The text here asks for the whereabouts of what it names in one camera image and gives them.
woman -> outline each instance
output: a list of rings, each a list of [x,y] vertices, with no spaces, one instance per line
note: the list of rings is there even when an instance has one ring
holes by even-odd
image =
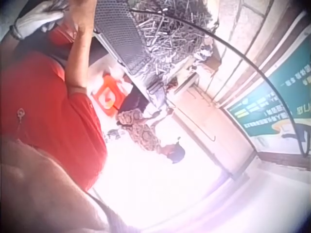
[[[178,85],[177,79],[173,79],[166,86],[166,91],[176,88]],[[151,126],[147,124],[149,120],[155,119],[160,115],[160,111],[155,112],[151,117],[144,118],[143,113],[149,104],[149,101],[139,91],[136,86],[133,86],[130,94],[125,98],[117,115],[117,125],[122,129],[128,131],[132,140],[139,144],[143,150],[155,151],[158,154],[163,154],[170,159],[173,164],[180,162],[185,157],[185,150],[176,144],[161,146],[160,140],[155,133],[156,125],[161,122],[157,120]],[[167,115],[173,114],[172,108],[167,108]]]
[[[100,45],[94,49],[96,0],[69,1],[77,33],[64,46],[40,30],[64,14],[49,12],[53,1],[33,6],[38,2],[28,1],[1,42],[1,135],[46,152],[88,190],[107,154],[86,93],[89,65],[107,54]]]

patterned clothing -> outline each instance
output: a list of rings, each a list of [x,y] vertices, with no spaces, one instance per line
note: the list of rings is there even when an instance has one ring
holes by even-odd
[[[139,123],[143,116],[138,108],[119,113],[117,118],[122,125],[127,125],[122,128],[128,131],[132,140],[143,150],[159,151],[160,140],[155,134],[155,128],[146,123]]]

black cable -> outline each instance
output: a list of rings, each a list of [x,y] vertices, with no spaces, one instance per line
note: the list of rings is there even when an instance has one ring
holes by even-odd
[[[176,21],[179,21],[181,23],[184,23],[184,24],[187,24],[193,28],[196,28],[197,30],[199,31],[202,31],[204,32],[206,35],[212,37],[213,39],[219,41],[220,43],[222,43],[223,45],[225,45],[227,48],[231,49],[233,52],[235,52],[237,55],[239,55],[243,60],[245,60],[252,68],[255,69],[255,71],[261,75],[261,77],[265,80],[265,82],[268,83],[268,85],[270,86],[270,88],[274,91],[275,95],[278,97],[279,101],[281,102],[281,104],[283,105],[284,109],[285,109],[285,112],[287,113],[288,115],[288,118],[294,128],[294,131],[295,131],[295,134],[297,135],[297,138],[298,138],[298,131],[297,131],[297,128],[296,128],[296,124],[295,124],[295,121],[294,121],[294,118],[291,114],[291,111],[289,110],[285,100],[283,99],[283,97],[281,96],[281,94],[279,93],[279,91],[273,86],[273,84],[270,82],[270,80],[264,75],[264,73],[251,61],[249,60],[243,53],[241,53],[240,51],[238,51],[235,47],[233,47],[232,45],[230,45],[228,42],[222,40],[221,38],[219,38],[218,36],[216,36],[215,34],[213,34],[212,32],[209,32],[191,22],[188,22],[184,19],[181,19],[181,18],[178,18],[176,16],[170,16],[170,15],[167,15],[165,13],[158,13],[158,12],[152,12],[152,11],[140,11],[140,10],[134,10],[134,9],[131,9],[130,10],[131,12],[134,12],[134,13],[139,13],[139,14],[150,14],[150,15],[155,15],[155,16],[165,16],[167,18],[171,18],[171,19],[174,19]],[[303,157],[307,157],[309,155],[309,150],[310,150],[310,146],[307,145],[309,148],[307,149],[307,152],[304,152],[303,151],[303,147],[302,147],[302,142],[300,141],[300,139],[297,139],[298,140],[298,146],[299,146],[299,150],[300,150],[300,153],[302,154]]]

sign board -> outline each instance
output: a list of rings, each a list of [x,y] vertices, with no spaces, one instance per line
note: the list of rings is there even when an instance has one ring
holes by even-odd
[[[305,30],[294,42],[295,49],[268,77],[287,103],[295,120],[295,134],[288,115],[266,82],[226,110],[246,132],[258,151],[300,154],[311,133],[311,36]]]

green sign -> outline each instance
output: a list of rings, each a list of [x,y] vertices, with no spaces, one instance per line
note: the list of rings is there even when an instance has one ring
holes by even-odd
[[[311,130],[311,36],[268,78],[287,103],[295,122],[299,125],[303,141],[304,132]],[[266,82],[227,109],[249,137],[280,134],[282,125],[290,124],[282,104]],[[283,133],[283,138],[292,133]]]

